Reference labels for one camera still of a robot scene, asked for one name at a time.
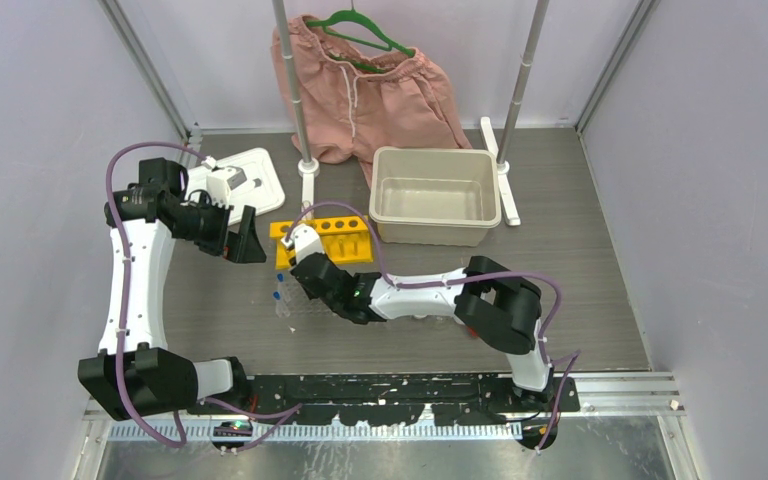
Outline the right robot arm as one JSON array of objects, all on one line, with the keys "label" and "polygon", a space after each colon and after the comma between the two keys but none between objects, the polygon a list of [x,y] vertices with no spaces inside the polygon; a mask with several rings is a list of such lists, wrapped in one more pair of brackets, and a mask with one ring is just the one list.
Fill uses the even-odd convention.
[{"label": "right robot arm", "polygon": [[486,256],[435,275],[351,274],[324,253],[292,260],[290,273],[308,298],[355,324],[408,316],[452,318],[506,355],[522,407],[540,410],[554,396],[555,367],[545,350],[545,333],[562,294],[545,275],[515,272]]}]

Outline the large clear glass test tube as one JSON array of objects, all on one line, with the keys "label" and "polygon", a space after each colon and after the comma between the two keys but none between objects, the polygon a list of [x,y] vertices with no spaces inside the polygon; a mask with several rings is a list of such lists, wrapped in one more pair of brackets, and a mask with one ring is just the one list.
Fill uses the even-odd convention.
[{"label": "large clear glass test tube", "polygon": [[300,219],[303,221],[311,221],[313,219],[313,207],[312,203],[309,201],[303,202],[303,210],[300,215]]}]

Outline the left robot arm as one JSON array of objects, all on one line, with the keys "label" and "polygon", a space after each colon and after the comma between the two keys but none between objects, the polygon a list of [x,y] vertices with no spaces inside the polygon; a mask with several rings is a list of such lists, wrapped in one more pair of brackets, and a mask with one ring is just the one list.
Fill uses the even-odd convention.
[{"label": "left robot arm", "polygon": [[126,400],[143,417],[197,413],[206,397],[229,413],[250,406],[252,388],[236,357],[193,362],[169,350],[163,326],[164,286],[177,241],[235,264],[266,261],[255,208],[233,206],[228,189],[209,186],[214,175],[242,173],[227,162],[185,169],[164,158],[146,159],[138,181],[105,204],[114,254],[108,322],[97,354],[80,360],[78,380],[113,419],[130,419]]}]

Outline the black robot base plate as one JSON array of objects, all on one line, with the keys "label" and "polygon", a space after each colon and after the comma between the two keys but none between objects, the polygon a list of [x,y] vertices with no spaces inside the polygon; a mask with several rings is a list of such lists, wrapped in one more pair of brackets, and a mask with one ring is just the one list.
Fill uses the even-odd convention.
[{"label": "black robot base plate", "polygon": [[561,399],[527,394],[512,379],[497,373],[257,375],[239,391],[215,399],[259,416],[301,408],[289,422],[324,426],[337,420],[346,426],[413,425],[428,413],[435,426],[495,425],[550,414],[578,412],[580,401],[571,378],[552,381]]}]

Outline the blue-capped small test tube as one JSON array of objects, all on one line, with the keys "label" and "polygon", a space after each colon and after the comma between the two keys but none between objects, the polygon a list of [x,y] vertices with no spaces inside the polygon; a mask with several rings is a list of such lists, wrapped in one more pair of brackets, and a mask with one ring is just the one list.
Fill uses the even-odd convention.
[{"label": "blue-capped small test tube", "polygon": [[291,313],[285,299],[285,296],[279,292],[273,292],[273,298],[275,300],[275,313],[279,318],[288,318]]}]

